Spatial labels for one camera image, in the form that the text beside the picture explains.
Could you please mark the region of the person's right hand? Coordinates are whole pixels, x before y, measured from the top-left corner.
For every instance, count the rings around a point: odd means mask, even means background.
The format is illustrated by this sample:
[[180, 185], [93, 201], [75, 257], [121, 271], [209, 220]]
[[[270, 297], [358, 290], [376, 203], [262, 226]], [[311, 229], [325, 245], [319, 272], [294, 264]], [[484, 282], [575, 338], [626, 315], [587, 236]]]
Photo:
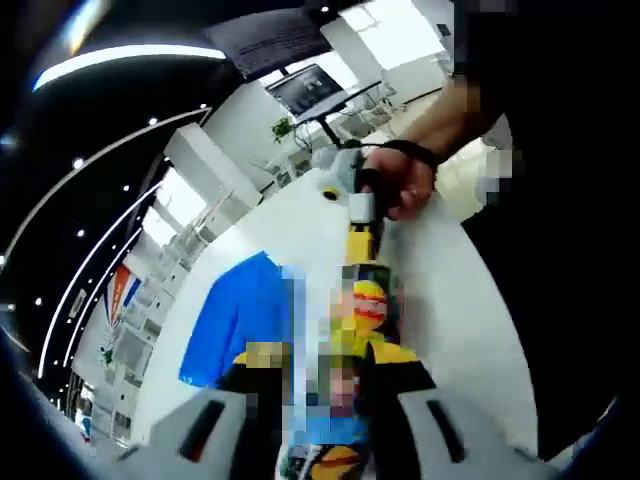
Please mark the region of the person's right hand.
[[428, 203], [435, 173], [426, 165], [396, 149], [375, 148], [366, 157], [364, 169], [379, 172], [379, 182], [361, 181], [359, 192], [389, 198], [386, 217], [392, 221], [415, 217]]

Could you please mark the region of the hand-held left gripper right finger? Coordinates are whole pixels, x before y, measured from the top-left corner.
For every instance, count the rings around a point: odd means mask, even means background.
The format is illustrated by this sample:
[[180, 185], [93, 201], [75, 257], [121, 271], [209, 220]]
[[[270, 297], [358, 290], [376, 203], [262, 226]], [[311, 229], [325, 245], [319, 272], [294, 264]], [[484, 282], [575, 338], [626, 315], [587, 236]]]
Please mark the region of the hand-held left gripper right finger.
[[378, 479], [554, 479], [556, 469], [510, 444], [473, 401], [438, 387], [407, 348], [369, 341], [360, 395]]

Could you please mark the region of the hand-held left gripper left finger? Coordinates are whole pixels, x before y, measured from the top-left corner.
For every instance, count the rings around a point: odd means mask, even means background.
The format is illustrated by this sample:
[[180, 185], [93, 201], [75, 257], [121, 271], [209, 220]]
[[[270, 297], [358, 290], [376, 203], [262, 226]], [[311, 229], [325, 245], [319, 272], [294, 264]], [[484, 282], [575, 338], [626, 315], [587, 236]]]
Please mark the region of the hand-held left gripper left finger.
[[249, 348], [120, 455], [117, 479], [272, 479], [281, 447], [281, 350]]

